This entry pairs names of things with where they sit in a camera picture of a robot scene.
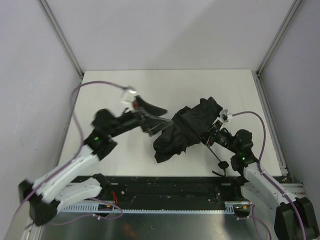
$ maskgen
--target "white table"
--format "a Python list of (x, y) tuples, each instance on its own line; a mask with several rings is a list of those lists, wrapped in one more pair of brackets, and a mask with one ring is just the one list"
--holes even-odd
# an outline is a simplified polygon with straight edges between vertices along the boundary
[[(200, 98), (212, 96), (218, 104), (231, 113), (254, 111), (265, 120), (263, 109), (250, 70), (125, 70), (87, 71), (83, 83), (90, 81), (110, 81), (124, 86), (133, 86), (141, 97), (150, 104), (165, 108), (166, 118), (184, 106), (194, 107)], [(104, 84), (94, 84), (80, 90), (75, 105), (84, 136), (92, 131), (91, 122), (100, 109), (110, 109), (116, 116), (121, 114), (122, 91)], [(263, 129), (257, 117), (251, 114), (234, 117), (227, 129), (234, 135), (239, 129), (252, 132), (253, 153), (259, 156)], [(271, 136), (266, 129), (266, 145), (262, 164), (273, 176), (281, 171)], [(170, 160), (157, 163), (153, 142), (158, 137), (149, 137), (140, 128), (115, 137), (117, 147), (103, 159), (81, 175), (102, 173), (109, 176), (156, 176), (156, 177), (211, 177), (212, 170), (223, 173), (218, 160), (202, 144), (187, 148), (186, 153), (173, 156)], [(80, 144), (79, 133), (71, 121), (63, 147), (60, 163), (72, 156)], [(233, 153), (214, 144), (212, 149), (222, 161), (230, 163)], [(231, 166), (228, 176), (238, 176)]]

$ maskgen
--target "gray wall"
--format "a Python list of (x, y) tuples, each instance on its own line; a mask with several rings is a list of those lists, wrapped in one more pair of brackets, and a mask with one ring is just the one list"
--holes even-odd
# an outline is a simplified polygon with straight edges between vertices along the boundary
[(320, 1), (306, 0), (262, 75), (288, 165), (320, 223)]
[(251, 69), (293, 0), (48, 0), (84, 71)]
[(68, 97), (77, 84), (37, 1), (1, 0), (0, 239), (19, 205), (20, 181), (53, 167), (70, 114)]

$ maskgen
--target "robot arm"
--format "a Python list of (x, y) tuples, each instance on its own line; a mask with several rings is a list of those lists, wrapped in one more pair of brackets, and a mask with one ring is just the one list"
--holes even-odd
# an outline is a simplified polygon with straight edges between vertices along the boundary
[(95, 174), (82, 183), (67, 185), (83, 170), (102, 161), (116, 147), (113, 137), (136, 127), (153, 136), (173, 124), (171, 120), (159, 117), (167, 110), (145, 102), (132, 89), (125, 93), (124, 102), (129, 111), (119, 117), (107, 109), (96, 113), (92, 122), (93, 131), (83, 141), (83, 147), (75, 158), (71, 157), (67, 163), (57, 166), (34, 182), (24, 180), (19, 184), (21, 202), (36, 189), (28, 200), (30, 217), (35, 225), (48, 223), (61, 209), (94, 198), (108, 188), (110, 182), (102, 174)]
[(274, 225), (274, 231), (280, 240), (302, 240), (302, 229), (298, 217), (290, 203), (296, 206), (302, 220), (306, 239), (319, 237), (315, 211), (312, 203), (306, 198), (298, 198), (279, 184), (267, 171), (258, 168), (258, 159), (252, 152), (252, 133), (241, 129), (232, 136), (221, 117), (212, 128), (201, 138), (208, 146), (218, 143), (234, 153), (231, 166), (241, 175), (242, 196), (259, 208)]

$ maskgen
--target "reflective metal surface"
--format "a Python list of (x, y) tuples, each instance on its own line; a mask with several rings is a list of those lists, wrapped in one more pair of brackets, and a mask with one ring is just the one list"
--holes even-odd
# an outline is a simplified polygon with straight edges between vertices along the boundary
[[(83, 213), (60, 213), (54, 222)], [(262, 235), (267, 237), (264, 229)], [(116, 220), (79, 219), (64, 226), (47, 224), (41, 240), (258, 240), (251, 220), (224, 214), (124, 214)]]

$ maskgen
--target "black cloth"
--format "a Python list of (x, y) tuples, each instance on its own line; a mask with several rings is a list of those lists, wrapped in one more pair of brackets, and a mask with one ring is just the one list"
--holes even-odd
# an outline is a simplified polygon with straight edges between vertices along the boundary
[(213, 97), (201, 98), (194, 108), (185, 106), (180, 109), (172, 118), (174, 124), (163, 130), (153, 143), (156, 161), (165, 162), (175, 154), (186, 152), (187, 147), (199, 144), (200, 140), (195, 133), (201, 136), (208, 131), (222, 109)]

